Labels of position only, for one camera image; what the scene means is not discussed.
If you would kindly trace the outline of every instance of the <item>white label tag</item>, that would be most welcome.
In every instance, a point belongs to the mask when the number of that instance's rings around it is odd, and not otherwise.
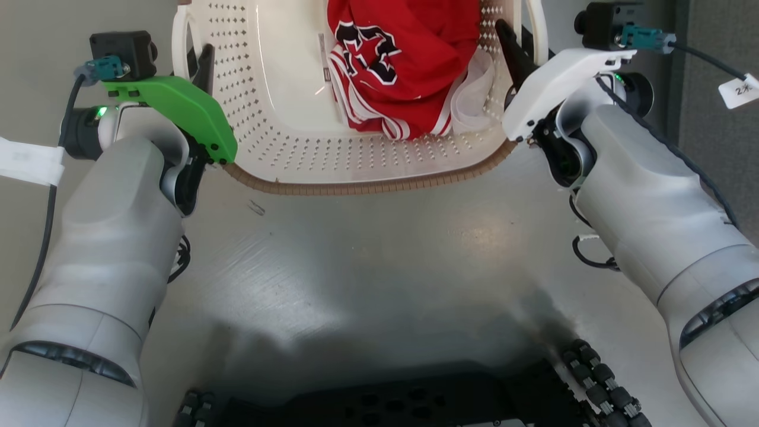
[[[748,81],[736,78],[720,86],[720,94],[727,108],[734,109],[751,101],[759,100],[759,87],[752,86]]]
[[[63,147],[22,144],[0,137],[0,176],[41,185],[58,185]]]
[[[324,33],[319,33],[319,54],[322,59],[322,73],[324,73],[324,81],[326,83],[332,82],[332,75],[329,73],[329,62],[327,60],[327,41],[324,37]]]

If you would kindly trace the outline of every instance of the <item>laundry basket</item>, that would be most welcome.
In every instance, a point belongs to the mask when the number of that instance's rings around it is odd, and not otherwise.
[[[499,126],[512,81],[495,22],[503,17],[521,28],[521,1],[480,4],[479,48],[492,55],[496,78],[484,107],[493,127],[478,133],[391,141],[344,126],[320,53],[320,34],[334,43],[326,0],[182,5],[172,42],[175,72],[187,73],[188,28],[196,52],[207,43],[215,46],[213,96],[239,144],[235,164],[226,170],[250,187],[276,194],[349,195],[457,182],[492,169],[514,147]]]

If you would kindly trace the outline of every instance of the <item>cable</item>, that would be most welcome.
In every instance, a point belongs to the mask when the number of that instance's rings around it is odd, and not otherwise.
[[[68,133],[68,125],[71,121],[71,112],[74,110],[74,104],[77,101],[77,96],[79,95],[79,89],[82,87],[82,83],[84,83],[85,76],[84,74],[79,74],[77,77],[77,80],[74,82],[74,87],[71,88],[71,94],[68,96],[68,103],[66,104],[66,113],[63,115],[63,122],[61,123],[61,136],[58,139],[58,146],[63,145],[63,141],[66,138],[66,134]],[[48,191],[48,207],[47,207],[47,216],[45,218],[45,231],[43,233],[43,242],[42,246],[39,248],[39,255],[37,256],[37,265],[34,267],[34,274],[32,275],[32,280],[29,282],[29,286],[27,287],[27,292],[24,294],[24,299],[21,300],[21,304],[18,307],[18,311],[16,312],[16,317],[13,319],[13,323],[11,324],[11,331],[14,327],[18,324],[18,321],[21,320],[21,316],[24,314],[24,312],[27,310],[27,306],[29,305],[29,302],[32,300],[32,296],[34,295],[34,291],[37,289],[37,283],[39,282],[40,276],[42,276],[43,267],[45,266],[45,259],[47,258],[47,252],[50,247],[50,236],[52,234],[52,222],[53,218],[55,216],[55,197],[58,194],[58,188],[55,185],[50,185],[50,190]]]
[[[709,62],[710,64],[714,65],[715,67],[719,68],[720,70],[726,72],[727,74],[732,75],[733,77],[737,77],[741,79],[741,81],[746,80],[746,74],[741,73],[740,71],[736,70],[735,68],[725,64],[724,62],[720,61],[717,58],[714,58],[711,55],[707,55],[706,53],[703,53],[702,51],[698,49],[693,49],[690,46],[686,46],[683,43],[678,42],[669,42],[669,47],[673,47],[675,49],[682,50],[683,52],[690,53],[693,56],[696,56],[700,59],[703,59],[706,62]]]
[[[730,203],[727,201],[727,199],[725,199],[725,196],[720,191],[720,188],[717,187],[716,183],[712,181],[711,178],[709,178],[709,175],[707,175],[706,172],[698,167],[698,165],[694,163],[690,157],[686,156],[685,153],[680,151],[676,145],[670,143],[664,135],[659,133],[658,130],[646,123],[632,108],[630,108],[629,105],[627,105],[625,101],[620,99],[616,93],[609,89],[599,77],[596,77],[596,82],[598,82],[598,84],[601,86],[601,89],[603,89],[603,91],[606,92],[606,94],[609,95],[611,99],[614,100],[614,102],[617,103],[620,108],[622,108],[624,112],[628,113],[640,126],[648,130],[648,132],[651,133],[651,136],[656,138],[660,143],[664,144],[664,146],[667,147],[667,149],[672,154],[674,154],[675,157],[682,160],[690,170],[695,172],[699,178],[701,178],[701,181],[703,181],[704,184],[714,193],[714,198],[716,198],[717,202],[719,202],[725,209],[725,214],[727,214],[727,217],[730,220],[729,224],[740,230],[741,228],[738,224],[738,217],[735,215],[735,211],[732,210]]]
[[[574,195],[569,195],[569,208],[570,208],[570,209],[572,209],[572,213],[574,213],[574,214],[575,214],[575,216],[576,216],[576,217],[577,217],[577,218],[578,218],[580,221],[582,221],[582,222],[583,222],[583,223],[584,223],[586,226],[589,226],[591,229],[593,228],[593,226],[591,225],[591,223],[589,223],[589,222],[588,222],[588,221],[585,219],[585,217],[583,217],[583,216],[580,214],[580,212],[577,210],[577,207],[575,206],[575,196],[574,196]]]
[[[596,262],[591,261],[585,257],[585,255],[580,252],[580,236],[575,237],[575,240],[572,240],[572,250],[575,252],[575,255],[577,255],[577,258],[583,262],[583,264],[593,267],[593,268],[600,268],[602,270],[611,270],[620,272],[619,266],[616,263],[616,259],[614,257],[609,258],[607,262]]]
[[[190,240],[187,239],[187,236],[182,236],[182,242],[179,243],[179,250],[177,251],[177,255],[179,256],[179,259],[177,260],[177,265],[179,268],[172,273],[171,276],[168,277],[168,282],[171,283],[174,280],[176,280],[177,277],[181,276],[182,273],[184,273],[185,270],[187,270],[187,267],[190,265]]]

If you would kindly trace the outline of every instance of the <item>white stripe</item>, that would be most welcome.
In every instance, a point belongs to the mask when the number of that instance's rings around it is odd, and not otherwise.
[[[356,87],[353,84],[353,80],[351,80],[348,76],[348,67],[345,64],[345,58],[343,58],[341,53],[342,48],[339,45],[335,46],[335,49],[329,55],[330,65],[333,65],[334,63],[334,65],[337,66],[338,70],[346,77],[346,80],[348,81],[348,87],[343,88],[342,80],[340,80],[340,90],[341,95],[344,95],[344,101],[346,105],[349,105],[353,110],[353,114],[351,114],[351,110],[346,109],[346,112],[348,116],[351,117],[351,120],[355,123],[361,124],[366,120],[382,119],[383,131],[389,138],[393,140],[401,140],[407,139],[409,136],[411,136],[411,129],[408,127],[408,123],[406,121],[393,119],[387,115],[382,114],[381,112],[378,112],[361,96],[361,94],[356,90]]]
[[[448,122],[448,126],[446,126],[446,128],[443,129],[442,134],[440,134],[440,136],[442,136],[442,137],[448,136],[448,134],[451,133],[452,127],[453,127],[453,120],[451,120],[450,122]]]
[[[456,81],[453,82],[451,85],[451,88],[448,90],[448,95],[446,96],[446,101],[442,105],[442,109],[440,110],[440,116],[437,118],[437,123],[435,123],[435,127],[430,132],[433,135],[440,135],[443,134],[445,131],[446,124],[448,124],[448,119],[451,117],[451,99],[453,98],[453,93],[458,89],[459,86],[461,86],[461,83],[464,82],[464,79],[467,76],[467,71],[464,71],[461,73],[460,76],[456,79]]]
[[[340,46],[336,46],[335,50],[337,49],[342,50]],[[336,85],[333,85],[333,89],[334,89],[334,86],[338,87],[338,91],[340,94],[340,96],[336,96],[336,98],[338,98],[338,100],[342,100],[342,101],[338,101],[338,104],[341,106],[341,109],[345,113],[345,118],[350,119],[353,123],[361,124],[364,121],[354,114],[354,109],[353,109],[353,106],[351,105],[351,101],[349,97],[347,96],[347,94],[345,93],[346,88],[343,86],[342,77],[346,76],[347,78],[347,73],[345,73],[346,70],[347,68],[345,67],[345,64],[342,62],[342,57],[339,55],[339,52],[337,54],[334,54],[334,51],[333,51],[333,53],[329,55],[329,73],[332,75],[332,77],[336,80],[336,83],[337,83]]]

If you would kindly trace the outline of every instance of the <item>jersey number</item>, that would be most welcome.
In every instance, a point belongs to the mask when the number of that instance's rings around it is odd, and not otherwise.
[[[395,68],[390,65],[389,58],[401,53],[401,50],[395,47],[395,37],[392,34],[386,33],[379,27],[356,27],[352,22],[341,22],[335,32],[335,38],[346,48],[344,55],[345,63],[348,66],[348,75],[353,77],[358,74],[351,60],[351,57],[355,56],[364,70],[374,74],[374,77],[377,77],[381,84],[390,86],[398,80],[398,74],[395,73]],[[354,55],[348,48],[353,46],[356,52],[360,52],[364,42],[378,38],[381,41],[377,43],[374,49],[376,59],[371,64],[367,64],[363,55],[360,53]]]

